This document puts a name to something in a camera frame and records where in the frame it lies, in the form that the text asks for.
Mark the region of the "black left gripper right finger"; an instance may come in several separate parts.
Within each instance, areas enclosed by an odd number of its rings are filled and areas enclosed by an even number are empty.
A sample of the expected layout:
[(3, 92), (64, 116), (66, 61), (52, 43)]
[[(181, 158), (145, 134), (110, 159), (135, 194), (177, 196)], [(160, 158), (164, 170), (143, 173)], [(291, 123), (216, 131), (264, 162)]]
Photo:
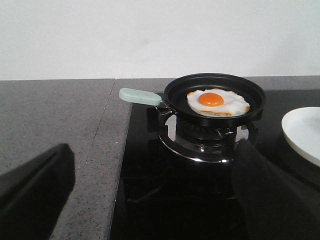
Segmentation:
[(252, 240), (318, 240), (320, 192), (262, 156), (248, 141), (235, 152), (231, 181)]

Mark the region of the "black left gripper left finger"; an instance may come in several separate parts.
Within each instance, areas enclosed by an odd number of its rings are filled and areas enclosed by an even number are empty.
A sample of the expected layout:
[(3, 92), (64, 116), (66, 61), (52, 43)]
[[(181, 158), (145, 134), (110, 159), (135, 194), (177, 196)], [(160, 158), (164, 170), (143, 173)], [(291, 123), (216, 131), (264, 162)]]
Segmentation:
[(0, 238), (48, 240), (75, 185), (75, 155), (58, 144), (0, 177)]

